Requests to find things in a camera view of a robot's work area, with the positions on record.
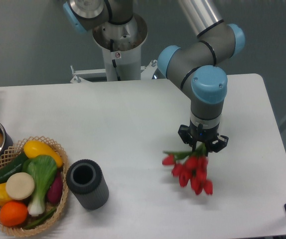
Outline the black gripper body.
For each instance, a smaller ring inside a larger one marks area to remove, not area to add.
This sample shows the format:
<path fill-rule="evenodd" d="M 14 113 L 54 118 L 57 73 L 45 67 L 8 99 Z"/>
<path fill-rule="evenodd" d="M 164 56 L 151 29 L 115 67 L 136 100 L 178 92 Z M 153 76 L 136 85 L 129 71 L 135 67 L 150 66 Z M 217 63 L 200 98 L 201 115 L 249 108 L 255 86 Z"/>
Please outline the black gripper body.
<path fill-rule="evenodd" d="M 195 146 L 197 142 L 209 144 L 216 141 L 218 139 L 218 128 L 219 124 L 212 128 L 205 128 L 204 125 L 196 126 L 192 121 L 190 121 L 187 144 Z"/>

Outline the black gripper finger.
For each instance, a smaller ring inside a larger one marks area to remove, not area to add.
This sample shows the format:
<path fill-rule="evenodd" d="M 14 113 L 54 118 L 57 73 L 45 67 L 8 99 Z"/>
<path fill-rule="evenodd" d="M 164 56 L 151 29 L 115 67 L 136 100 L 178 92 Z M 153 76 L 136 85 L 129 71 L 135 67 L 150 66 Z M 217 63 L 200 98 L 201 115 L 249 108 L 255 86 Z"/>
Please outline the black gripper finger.
<path fill-rule="evenodd" d="M 206 149 L 207 149 L 207 152 L 210 153 L 210 152 L 219 152 L 221 151 L 222 149 L 224 149 L 227 144 L 228 144 L 228 141 L 229 141 L 229 138 L 225 135 L 216 135 L 215 138 L 207 141 L 205 143 L 205 146 L 206 146 Z"/>
<path fill-rule="evenodd" d="M 181 124 L 178 134 L 183 143 L 188 144 L 192 148 L 192 151 L 196 150 L 197 140 L 193 138 L 189 126 Z"/>

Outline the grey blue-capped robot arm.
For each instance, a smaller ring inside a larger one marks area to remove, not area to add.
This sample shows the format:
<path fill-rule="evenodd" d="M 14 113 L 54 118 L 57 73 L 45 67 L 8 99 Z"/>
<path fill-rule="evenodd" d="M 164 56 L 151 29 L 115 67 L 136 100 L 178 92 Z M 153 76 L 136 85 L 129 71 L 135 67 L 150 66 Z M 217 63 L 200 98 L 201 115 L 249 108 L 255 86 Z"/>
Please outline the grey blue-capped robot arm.
<path fill-rule="evenodd" d="M 245 36 L 237 25 L 224 22 L 210 0 L 181 0 L 179 5 L 197 42 L 187 49 L 166 47 L 157 68 L 191 101 L 189 125 L 178 130 L 182 141 L 192 148 L 202 142 L 208 152 L 218 152 L 228 144 L 228 137 L 218 133 L 228 80 L 217 65 L 244 48 Z M 92 32 L 108 81 L 141 79 L 147 24 L 133 8 L 131 0 L 68 0 L 63 5 L 76 31 Z"/>

